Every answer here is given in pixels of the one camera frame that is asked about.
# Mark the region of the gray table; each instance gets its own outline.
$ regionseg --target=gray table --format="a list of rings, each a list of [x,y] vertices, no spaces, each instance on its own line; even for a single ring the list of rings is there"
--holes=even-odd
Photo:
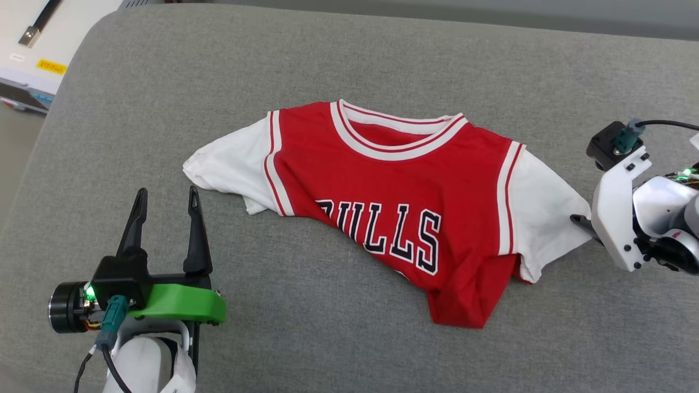
[[[631,116],[699,122],[699,45],[383,17],[154,6],[88,34],[0,239],[0,371],[12,391],[69,392],[94,337],[54,334],[46,301],[114,253],[148,187],[152,273],[187,249],[182,163],[268,109],[340,97],[410,117],[463,111],[527,143],[584,197],[594,133]],[[696,161],[652,128],[653,173]],[[202,192],[229,322],[202,329],[202,392],[692,392],[699,282],[617,270],[590,242],[512,283],[484,330],[430,321],[424,294],[339,231]],[[88,364],[84,391],[104,365]]]

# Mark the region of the green plastic part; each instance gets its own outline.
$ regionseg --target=green plastic part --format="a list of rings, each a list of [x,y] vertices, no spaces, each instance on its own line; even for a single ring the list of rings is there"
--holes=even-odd
[[[132,317],[196,322],[226,322],[226,301],[216,292],[180,284],[156,284],[143,310]]]

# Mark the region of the red jersey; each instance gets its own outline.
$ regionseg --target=red jersey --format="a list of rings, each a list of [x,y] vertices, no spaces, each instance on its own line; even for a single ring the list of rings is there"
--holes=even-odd
[[[406,119],[343,100],[275,110],[197,150],[199,187],[249,213],[321,220],[426,291],[433,321],[483,327],[510,277],[589,240],[589,206],[524,145],[463,116]]]

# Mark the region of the white collar with red stripe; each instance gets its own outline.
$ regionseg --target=white collar with red stripe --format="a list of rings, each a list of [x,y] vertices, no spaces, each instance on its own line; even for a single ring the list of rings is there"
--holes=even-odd
[[[335,129],[351,149],[367,157],[386,161],[401,161],[425,155],[444,145],[468,123],[463,113],[436,119],[406,119],[360,108],[342,99],[330,103],[330,112]],[[429,136],[407,145],[379,145],[355,131],[350,120],[388,127],[397,132]]]

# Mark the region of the white sleeve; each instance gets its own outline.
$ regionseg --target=white sleeve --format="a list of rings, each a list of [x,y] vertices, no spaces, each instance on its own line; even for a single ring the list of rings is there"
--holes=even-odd
[[[198,187],[242,195],[251,215],[266,209],[277,211],[264,171],[270,149],[266,118],[197,150],[182,170]]]
[[[570,221],[590,218],[590,205],[546,164],[522,146],[508,187],[512,252],[521,255],[520,276],[536,283],[541,270],[590,240]]]

